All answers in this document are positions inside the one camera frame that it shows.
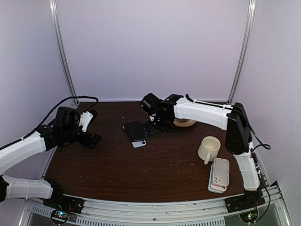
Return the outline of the black smartphone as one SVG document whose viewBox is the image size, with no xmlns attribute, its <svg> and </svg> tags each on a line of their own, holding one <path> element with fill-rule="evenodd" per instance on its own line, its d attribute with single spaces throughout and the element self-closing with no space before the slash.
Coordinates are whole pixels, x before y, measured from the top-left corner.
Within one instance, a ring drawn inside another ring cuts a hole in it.
<svg viewBox="0 0 301 226">
<path fill-rule="evenodd" d="M 131 142 L 142 141 L 146 138 L 140 121 L 130 121 L 123 125 L 123 129 L 126 132 Z"/>
</svg>

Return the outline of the white phone case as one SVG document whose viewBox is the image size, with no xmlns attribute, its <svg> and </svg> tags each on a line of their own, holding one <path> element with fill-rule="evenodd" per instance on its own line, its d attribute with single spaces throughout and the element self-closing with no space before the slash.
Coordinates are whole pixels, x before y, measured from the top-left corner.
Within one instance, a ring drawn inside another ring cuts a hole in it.
<svg viewBox="0 0 301 226">
<path fill-rule="evenodd" d="M 230 183 L 230 162 L 227 159 L 215 158 L 213 162 L 212 184 L 227 187 Z"/>
</svg>

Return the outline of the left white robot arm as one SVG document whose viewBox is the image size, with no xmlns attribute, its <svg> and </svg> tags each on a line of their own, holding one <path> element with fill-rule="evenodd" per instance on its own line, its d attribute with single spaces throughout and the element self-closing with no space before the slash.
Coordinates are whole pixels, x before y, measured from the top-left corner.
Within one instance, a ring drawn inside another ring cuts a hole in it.
<svg viewBox="0 0 301 226">
<path fill-rule="evenodd" d="M 40 198 L 57 209 L 67 206 L 63 188 L 54 180 L 21 179 L 5 175 L 18 163 L 56 147 L 61 149 L 79 143 L 90 150 L 101 141 L 101 136 L 88 132 L 89 125 L 97 118 L 94 109 L 78 113 L 70 107 L 59 107 L 48 125 L 41 124 L 28 135 L 0 148 L 0 200 L 12 198 Z"/>
</svg>

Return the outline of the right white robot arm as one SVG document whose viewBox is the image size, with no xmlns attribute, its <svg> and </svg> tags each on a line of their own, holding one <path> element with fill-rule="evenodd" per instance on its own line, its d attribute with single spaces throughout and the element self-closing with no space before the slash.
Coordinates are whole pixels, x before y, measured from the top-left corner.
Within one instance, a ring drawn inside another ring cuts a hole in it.
<svg viewBox="0 0 301 226">
<path fill-rule="evenodd" d="M 244 189 L 248 191 L 241 197 L 241 204 L 250 208 L 258 202 L 259 194 L 256 190 L 260 186 L 260 180 L 251 153 L 252 129 L 241 103 L 221 105 L 193 100 L 189 95 L 178 94 L 160 99 L 149 93 L 143 97 L 140 106 L 153 117 L 148 127 L 150 135 L 170 130 L 175 119 L 193 120 L 224 130 L 226 150 L 235 157 Z"/>
</svg>

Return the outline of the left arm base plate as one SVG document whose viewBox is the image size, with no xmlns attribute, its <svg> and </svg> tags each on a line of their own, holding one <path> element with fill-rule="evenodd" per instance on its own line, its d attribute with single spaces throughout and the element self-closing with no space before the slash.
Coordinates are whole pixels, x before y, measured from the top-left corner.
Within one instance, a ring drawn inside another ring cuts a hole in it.
<svg viewBox="0 0 301 226">
<path fill-rule="evenodd" d="M 42 199 L 45 206 L 60 210 L 66 213 L 80 214 L 83 209 L 84 200 L 70 196 L 63 196 L 63 201 L 57 202 L 52 199 Z"/>
</svg>

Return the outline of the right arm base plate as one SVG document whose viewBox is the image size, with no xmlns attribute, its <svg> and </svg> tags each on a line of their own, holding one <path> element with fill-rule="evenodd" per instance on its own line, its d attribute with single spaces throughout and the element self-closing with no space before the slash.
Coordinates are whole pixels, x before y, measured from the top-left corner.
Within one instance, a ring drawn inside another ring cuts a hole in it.
<svg viewBox="0 0 301 226">
<path fill-rule="evenodd" d="M 228 213 L 256 208 L 265 204 L 265 199 L 261 191 L 244 191 L 242 195 L 225 199 Z"/>
</svg>

